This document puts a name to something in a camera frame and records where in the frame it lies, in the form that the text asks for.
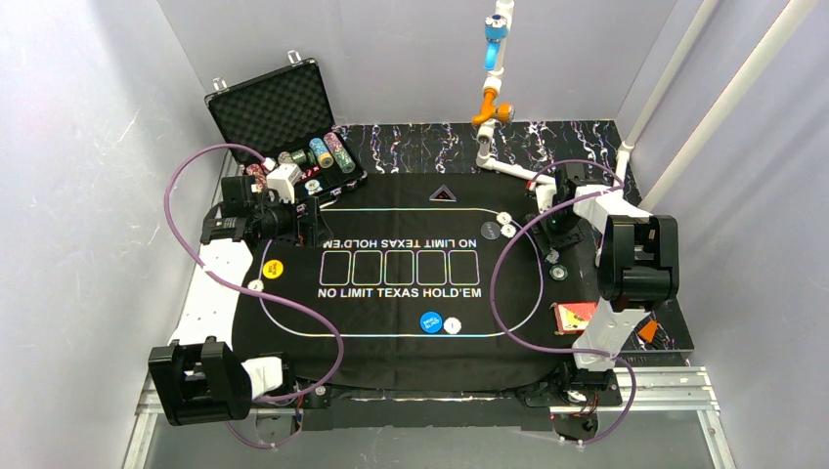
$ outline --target blue button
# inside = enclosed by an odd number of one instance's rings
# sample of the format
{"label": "blue button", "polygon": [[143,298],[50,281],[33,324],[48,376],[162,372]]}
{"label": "blue button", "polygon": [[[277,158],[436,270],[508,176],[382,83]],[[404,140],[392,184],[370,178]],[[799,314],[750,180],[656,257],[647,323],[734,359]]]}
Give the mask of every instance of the blue button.
{"label": "blue button", "polygon": [[443,327],[443,318],[434,311],[430,311],[420,317],[420,327],[428,334],[437,333]]}

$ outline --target white wall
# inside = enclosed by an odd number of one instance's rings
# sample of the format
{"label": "white wall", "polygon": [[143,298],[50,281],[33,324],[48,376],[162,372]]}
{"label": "white wall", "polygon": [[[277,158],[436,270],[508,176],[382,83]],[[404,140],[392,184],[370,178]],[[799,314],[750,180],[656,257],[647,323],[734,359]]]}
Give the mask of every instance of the white wall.
{"label": "white wall", "polygon": [[[3,1],[0,95],[2,466],[118,467],[193,270],[163,188],[221,138],[153,0]],[[175,193],[189,239],[219,160]]]}
{"label": "white wall", "polygon": [[[481,106],[495,0],[158,0],[205,89],[321,63],[346,123],[464,122]],[[611,119],[671,0],[518,0],[504,61],[516,119]]]}
{"label": "white wall", "polygon": [[[722,3],[636,146],[641,187],[652,187],[785,3]],[[692,361],[709,369],[739,467],[829,460],[827,149],[823,1],[654,210],[679,221]]]}

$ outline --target triangle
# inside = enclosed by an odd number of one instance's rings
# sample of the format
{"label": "triangle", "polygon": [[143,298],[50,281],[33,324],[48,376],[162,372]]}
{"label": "triangle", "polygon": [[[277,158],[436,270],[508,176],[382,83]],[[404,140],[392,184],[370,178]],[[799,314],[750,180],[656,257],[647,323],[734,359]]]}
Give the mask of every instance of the triangle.
{"label": "triangle", "polygon": [[429,200],[433,202],[457,202],[458,198],[444,184],[429,196]]}

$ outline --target yellow label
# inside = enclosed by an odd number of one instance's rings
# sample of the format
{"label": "yellow label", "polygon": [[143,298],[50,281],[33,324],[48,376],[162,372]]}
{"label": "yellow label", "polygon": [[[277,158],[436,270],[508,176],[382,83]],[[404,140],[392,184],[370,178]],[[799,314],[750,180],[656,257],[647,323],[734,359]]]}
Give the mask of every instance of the yellow label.
{"label": "yellow label", "polygon": [[279,278],[283,274],[283,271],[283,263],[273,260],[265,263],[265,267],[262,268],[262,275],[265,276],[265,278],[273,280],[274,278]]}

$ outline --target white rectangle outline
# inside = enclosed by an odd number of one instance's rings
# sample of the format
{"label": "white rectangle outline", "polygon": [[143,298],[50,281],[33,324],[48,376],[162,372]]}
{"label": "white rectangle outline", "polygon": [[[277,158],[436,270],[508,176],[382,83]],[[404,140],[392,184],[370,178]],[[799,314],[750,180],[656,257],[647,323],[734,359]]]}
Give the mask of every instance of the white rectangle outline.
{"label": "white rectangle outline", "polygon": [[[443,254],[443,283],[420,283],[420,253],[421,252],[440,252]],[[442,251],[440,249],[421,249],[417,251],[415,255],[417,259],[417,269],[415,270],[414,274],[414,281],[417,282],[418,285],[421,286],[441,286],[445,285],[447,281],[449,281],[449,272],[446,269],[446,251]]]}
{"label": "white rectangle outline", "polygon": [[[344,252],[348,254],[348,269],[346,269],[346,276],[345,276],[345,283],[323,283],[323,269],[326,266],[326,254],[329,252]],[[323,259],[320,261],[320,286],[345,286],[348,284],[348,280],[351,279],[351,251],[348,250],[338,250],[338,251],[325,251],[323,252]]]}
{"label": "white rectangle outline", "polygon": [[[387,278],[388,273],[388,254],[389,252],[408,252],[412,254],[412,281],[409,283],[389,283]],[[407,286],[407,285],[414,285],[415,284],[415,252],[410,249],[391,249],[385,252],[383,255],[383,259],[385,264],[383,265],[383,284],[390,285],[390,286]]]}
{"label": "white rectangle outline", "polygon": [[[354,281],[354,273],[357,271],[357,254],[361,252],[376,252],[380,255],[380,276],[377,279],[377,283],[357,283]],[[383,251],[378,249],[360,249],[354,251],[354,262],[351,263],[351,284],[354,286],[377,286],[383,283]]]}
{"label": "white rectangle outline", "polygon": [[[475,254],[475,275],[477,280],[474,283],[452,283],[452,253],[453,252],[471,252]],[[453,249],[447,254],[447,265],[449,266],[449,285],[454,286],[475,286],[481,282],[481,265],[478,263],[478,251],[474,249]]]}

